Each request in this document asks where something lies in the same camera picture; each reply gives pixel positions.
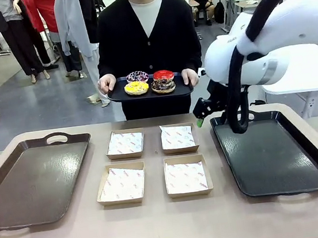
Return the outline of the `person's left hand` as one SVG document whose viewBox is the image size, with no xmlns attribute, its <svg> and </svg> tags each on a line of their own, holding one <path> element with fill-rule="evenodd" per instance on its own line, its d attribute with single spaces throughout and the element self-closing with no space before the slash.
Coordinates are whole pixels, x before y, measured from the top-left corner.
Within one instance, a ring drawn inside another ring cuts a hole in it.
<svg viewBox="0 0 318 238">
<path fill-rule="evenodd" d="M 195 87 L 199 83 L 198 73 L 193 69 L 184 69 L 181 71 L 181 76 L 185 85 Z"/>
</svg>

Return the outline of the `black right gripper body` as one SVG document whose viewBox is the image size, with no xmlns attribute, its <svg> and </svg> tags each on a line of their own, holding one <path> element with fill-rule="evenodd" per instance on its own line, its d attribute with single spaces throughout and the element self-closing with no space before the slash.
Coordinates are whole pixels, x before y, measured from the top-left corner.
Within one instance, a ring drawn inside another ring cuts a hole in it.
<svg viewBox="0 0 318 238">
<path fill-rule="evenodd" d="M 219 82 L 210 80 L 207 91 L 210 95 L 204 102 L 207 115 L 224 111 L 228 101 L 228 87 Z"/>
</svg>

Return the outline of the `person's right hand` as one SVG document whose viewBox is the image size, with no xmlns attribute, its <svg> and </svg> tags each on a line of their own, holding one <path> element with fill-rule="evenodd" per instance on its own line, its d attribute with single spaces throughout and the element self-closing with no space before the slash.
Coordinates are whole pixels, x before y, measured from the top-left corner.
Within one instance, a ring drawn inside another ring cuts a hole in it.
<svg viewBox="0 0 318 238">
<path fill-rule="evenodd" d="M 114 89 L 115 84 L 116 77 L 112 74 L 105 74 L 99 79 L 97 87 L 104 95 L 107 95 L 110 91 Z"/>
</svg>

